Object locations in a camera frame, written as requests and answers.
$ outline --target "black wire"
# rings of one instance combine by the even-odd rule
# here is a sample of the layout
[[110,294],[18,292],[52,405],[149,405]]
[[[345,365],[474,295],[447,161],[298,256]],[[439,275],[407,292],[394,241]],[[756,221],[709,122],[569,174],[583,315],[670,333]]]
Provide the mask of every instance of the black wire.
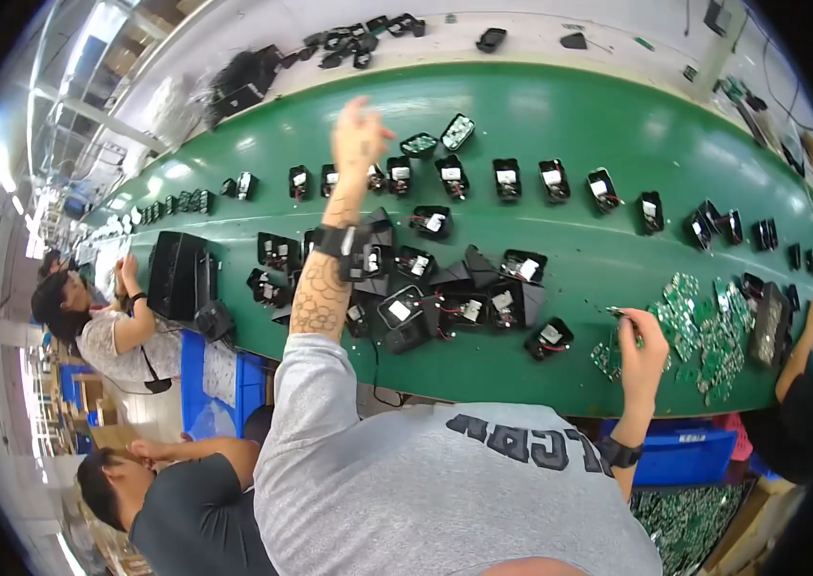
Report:
[[793,92],[793,102],[791,103],[791,108],[787,108],[783,104],[781,104],[781,100],[778,99],[777,96],[774,95],[774,92],[771,91],[771,82],[768,78],[768,46],[771,44],[771,38],[768,34],[765,33],[765,30],[758,25],[758,21],[754,17],[749,16],[749,19],[755,24],[758,31],[761,32],[761,35],[765,37],[765,46],[761,49],[761,68],[765,72],[765,86],[768,87],[768,93],[771,95],[771,99],[774,100],[774,103],[777,104],[782,110],[787,112],[787,117],[791,119],[794,123],[796,123],[800,128],[808,131],[813,132],[813,126],[804,126],[803,122],[794,118],[791,109],[793,109],[793,104],[797,102],[797,95],[800,93],[800,79],[796,77],[794,73],[794,80],[796,80],[797,86]]
[[403,404],[406,402],[406,397],[399,392],[397,392],[396,394],[397,396],[400,397],[400,404],[388,402],[377,396],[377,372],[379,372],[380,370],[380,353],[377,351],[377,342],[374,341],[374,338],[372,337],[370,340],[371,347],[374,348],[374,381],[371,384],[371,393],[374,394],[374,399],[380,402],[381,404],[386,404],[387,406],[394,408],[403,408]]

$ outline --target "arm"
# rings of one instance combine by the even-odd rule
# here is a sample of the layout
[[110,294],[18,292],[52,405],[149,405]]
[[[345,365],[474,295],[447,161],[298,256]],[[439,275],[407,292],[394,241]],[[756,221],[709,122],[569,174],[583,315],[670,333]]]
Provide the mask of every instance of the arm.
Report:
[[[124,257],[121,265],[121,277],[128,296],[143,292],[137,283],[137,259],[133,254]],[[134,303],[134,317],[115,322],[115,352],[124,354],[138,347],[157,332],[157,318],[147,307],[147,299],[141,298]]]
[[787,359],[787,363],[784,364],[784,370],[781,371],[781,376],[778,377],[778,383],[774,387],[774,395],[777,396],[778,402],[784,401],[784,397],[787,396],[787,391],[790,389],[793,381],[796,380],[797,376],[804,373],[804,370],[806,370],[806,362],[809,360],[809,355],[812,351],[813,300],[810,301],[809,310],[806,313],[806,327],[804,328],[804,333],[793,347],[791,357]]
[[[367,169],[383,151],[383,139],[392,137],[376,113],[362,116],[365,100],[356,98],[345,105],[332,135],[339,183],[323,213],[324,226],[344,228],[358,221],[367,190]],[[352,285],[339,280],[339,260],[312,253],[291,305],[290,334],[321,334],[339,342],[351,294]]]
[[[618,336],[621,345],[621,387],[624,389],[624,414],[611,431],[611,438],[628,448],[636,448],[646,439],[646,431],[656,411],[656,391],[669,354],[669,343],[656,317],[649,312],[623,309]],[[643,348],[637,348],[634,326],[643,337]],[[631,499],[636,464],[630,468],[612,467],[625,501]]]
[[132,454],[151,462],[174,462],[200,460],[210,455],[223,455],[237,473],[240,490],[252,484],[252,471],[259,461],[258,443],[239,438],[212,438],[193,443],[160,444],[150,441],[134,441],[128,448]]

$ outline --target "blue storage bin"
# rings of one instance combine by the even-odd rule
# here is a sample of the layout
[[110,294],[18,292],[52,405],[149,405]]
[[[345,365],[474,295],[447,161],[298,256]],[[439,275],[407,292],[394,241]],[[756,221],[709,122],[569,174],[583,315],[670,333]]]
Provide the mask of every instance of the blue storage bin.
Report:
[[[610,434],[617,422],[603,422],[601,436]],[[737,437],[736,431],[725,431],[709,420],[655,420],[643,443],[634,486],[719,484]]]
[[230,408],[217,398],[206,395],[202,382],[205,377],[205,337],[182,331],[182,430],[188,432],[203,410],[214,401],[228,412],[237,437],[243,436],[243,423],[252,411],[265,404],[265,373],[263,359],[252,354],[237,355],[237,407]]

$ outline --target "woman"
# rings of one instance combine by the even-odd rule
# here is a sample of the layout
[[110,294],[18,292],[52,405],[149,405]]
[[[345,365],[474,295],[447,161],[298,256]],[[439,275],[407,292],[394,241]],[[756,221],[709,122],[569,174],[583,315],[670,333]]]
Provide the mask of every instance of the woman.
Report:
[[124,288],[133,317],[122,311],[121,299],[94,310],[86,282],[68,270],[56,271],[38,285],[32,294],[32,316],[110,378],[149,383],[178,377],[181,329],[158,322],[147,307],[147,294],[137,282],[137,259],[132,254],[116,264],[115,278],[116,292]]

